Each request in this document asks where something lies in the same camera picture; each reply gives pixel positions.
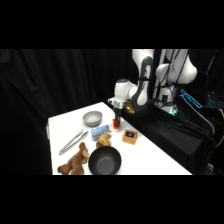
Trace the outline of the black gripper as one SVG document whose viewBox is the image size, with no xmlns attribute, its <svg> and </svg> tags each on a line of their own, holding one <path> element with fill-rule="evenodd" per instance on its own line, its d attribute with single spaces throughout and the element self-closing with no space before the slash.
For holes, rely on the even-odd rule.
<svg viewBox="0 0 224 224">
<path fill-rule="evenodd" d="M 118 122 L 120 123 L 120 116 L 122 115 L 122 111 L 124 109 L 124 103 L 123 102 L 115 102 L 113 105 L 113 111 L 115 113 L 115 116 L 118 117 Z"/>
</svg>

